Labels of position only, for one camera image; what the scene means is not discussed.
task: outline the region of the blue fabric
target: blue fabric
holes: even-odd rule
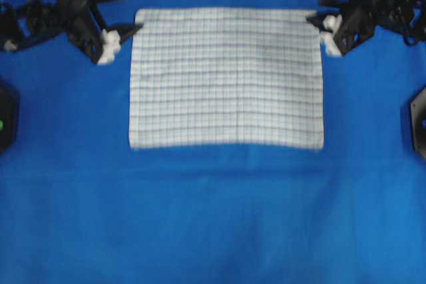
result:
[[[101,10],[114,23],[142,7],[316,1],[128,0]],[[132,152],[130,49],[94,67],[63,35],[0,56],[0,77],[21,93],[18,140],[0,156],[0,283],[426,282],[426,163],[407,109],[426,85],[424,45],[378,29],[346,58],[324,57],[321,152]]]

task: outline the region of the blue tablecloth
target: blue tablecloth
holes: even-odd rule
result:
[[[316,1],[127,0],[101,10],[115,23],[147,7]],[[321,152],[131,151],[130,50],[94,67],[62,35],[1,54],[21,113],[17,143],[0,156],[0,283],[426,282],[426,163],[407,109],[426,85],[424,45],[377,29],[346,58],[324,56]]]

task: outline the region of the white towel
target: white towel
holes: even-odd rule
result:
[[[130,146],[323,147],[320,35],[311,11],[140,10]]]

